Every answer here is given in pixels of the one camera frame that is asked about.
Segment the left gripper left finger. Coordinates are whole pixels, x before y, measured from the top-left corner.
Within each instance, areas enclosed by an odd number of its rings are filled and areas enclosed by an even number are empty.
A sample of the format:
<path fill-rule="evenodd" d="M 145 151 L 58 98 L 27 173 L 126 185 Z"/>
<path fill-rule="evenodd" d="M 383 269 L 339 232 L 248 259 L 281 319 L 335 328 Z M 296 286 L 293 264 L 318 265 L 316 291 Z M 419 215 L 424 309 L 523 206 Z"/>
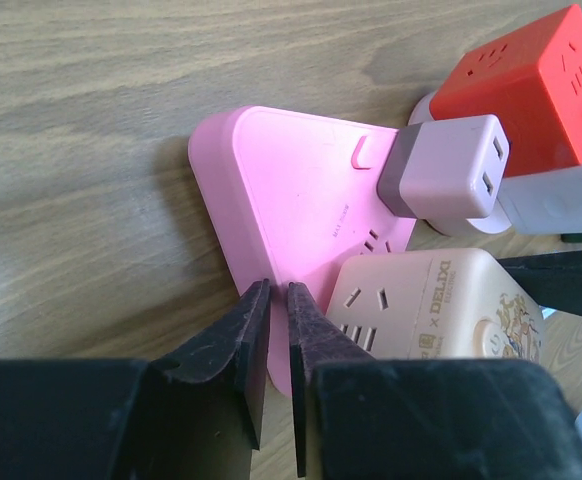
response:
<path fill-rule="evenodd" d="M 271 287 L 153 361 L 0 360 L 0 479 L 246 479 Z"/>

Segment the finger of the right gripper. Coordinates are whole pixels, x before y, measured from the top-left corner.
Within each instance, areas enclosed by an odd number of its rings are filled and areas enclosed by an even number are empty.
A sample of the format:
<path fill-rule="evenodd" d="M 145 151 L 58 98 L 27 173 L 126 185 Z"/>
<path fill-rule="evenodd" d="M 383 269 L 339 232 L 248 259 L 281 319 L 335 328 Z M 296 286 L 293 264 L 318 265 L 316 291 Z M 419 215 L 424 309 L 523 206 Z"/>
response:
<path fill-rule="evenodd" d="M 582 316 L 582 250 L 504 258 L 499 263 L 537 304 Z"/>

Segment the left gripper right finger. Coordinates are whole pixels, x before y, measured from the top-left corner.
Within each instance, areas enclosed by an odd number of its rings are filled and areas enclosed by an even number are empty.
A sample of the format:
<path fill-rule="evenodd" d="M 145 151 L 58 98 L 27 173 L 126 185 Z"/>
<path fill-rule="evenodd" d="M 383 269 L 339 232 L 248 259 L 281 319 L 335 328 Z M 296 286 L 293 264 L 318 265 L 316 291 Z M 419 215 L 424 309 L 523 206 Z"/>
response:
<path fill-rule="evenodd" d="M 582 479 L 582 438 L 554 378 L 514 359 L 376 360 L 307 287 L 287 290 L 298 475 Z"/>

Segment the beige cube socket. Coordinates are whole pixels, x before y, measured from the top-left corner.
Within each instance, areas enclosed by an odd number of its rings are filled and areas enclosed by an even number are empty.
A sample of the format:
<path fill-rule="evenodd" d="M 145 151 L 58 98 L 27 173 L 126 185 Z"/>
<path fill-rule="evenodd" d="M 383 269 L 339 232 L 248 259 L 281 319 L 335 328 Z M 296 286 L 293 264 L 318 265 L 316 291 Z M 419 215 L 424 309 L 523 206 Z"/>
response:
<path fill-rule="evenodd" d="M 544 343 L 540 306 L 478 248 L 350 258 L 326 316 L 378 359 L 539 362 Z"/>

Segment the pink triangular socket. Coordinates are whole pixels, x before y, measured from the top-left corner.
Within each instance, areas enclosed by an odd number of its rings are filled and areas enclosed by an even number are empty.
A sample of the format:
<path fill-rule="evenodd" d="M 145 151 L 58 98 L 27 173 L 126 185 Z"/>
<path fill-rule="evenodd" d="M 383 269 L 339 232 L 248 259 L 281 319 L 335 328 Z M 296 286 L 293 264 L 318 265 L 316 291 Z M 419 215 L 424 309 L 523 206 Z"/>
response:
<path fill-rule="evenodd" d="M 394 215 L 377 183 L 390 127 L 245 106 L 203 120 L 188 158 L 239 292 L 272 286 L 267 367 L 291 391 L 286 289 L 305 284 L 326 308 L 342 263 L 406 249 L 414 221 Z"/>

